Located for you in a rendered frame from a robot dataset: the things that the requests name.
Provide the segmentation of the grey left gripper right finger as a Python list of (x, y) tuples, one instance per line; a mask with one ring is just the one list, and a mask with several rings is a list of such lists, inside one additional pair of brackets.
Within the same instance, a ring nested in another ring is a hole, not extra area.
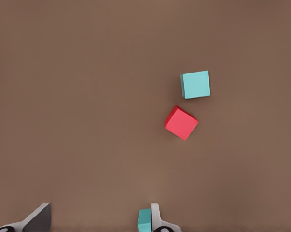
[(152, 232), (182, 232), (176, 225), (161, 219), (159, 204), (151, 203)]

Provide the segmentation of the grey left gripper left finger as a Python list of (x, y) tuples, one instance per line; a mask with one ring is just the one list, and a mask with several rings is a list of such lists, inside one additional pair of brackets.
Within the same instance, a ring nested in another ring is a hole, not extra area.
[(52, 223), (52, 205), (43, 203), (24, 220), (0, 227), (0, 232), (49, 232)]

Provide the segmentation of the teal cube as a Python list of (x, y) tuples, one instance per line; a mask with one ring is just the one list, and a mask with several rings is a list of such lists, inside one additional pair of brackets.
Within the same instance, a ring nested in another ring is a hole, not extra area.
[(182, 96), (185, 99), (210, 96), (208, 70), (181, 74), (180, 81)]
[(152, 232), (152, 217), (150, 208), (139, 210), (137, 227), (138, 232)]

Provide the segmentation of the red cube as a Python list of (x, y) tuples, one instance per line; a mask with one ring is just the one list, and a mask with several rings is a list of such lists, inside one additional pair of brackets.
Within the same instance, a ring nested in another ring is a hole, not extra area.
[(175, 105), (164, 121), (164, 128), (186, 141), (198, 123), (196, 117)]

